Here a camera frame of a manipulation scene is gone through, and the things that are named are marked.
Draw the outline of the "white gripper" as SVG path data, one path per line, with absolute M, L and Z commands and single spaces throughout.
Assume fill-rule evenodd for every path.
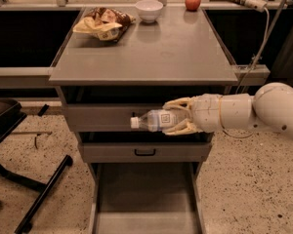
M 191 112 L 191 118 L 185 119 L 174 127 L 163 130 L 166 136 L 190 135 L 198 132 L 213 133 L 221 129 L 220 95 L 204 94 L 198 97 L 181 97 L 169 100 L 162 106 L 165 110 L 184 110 Z

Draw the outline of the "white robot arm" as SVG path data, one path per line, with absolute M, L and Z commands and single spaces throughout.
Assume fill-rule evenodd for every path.
M 182 123 L 165 131 L 168 136 L 234 129 L 276 132 L 293 140 L 293 88 L 283 83 L 268 83 L 254 96 L 182 97 L 167 101 L 163 108 L 188 114 Z

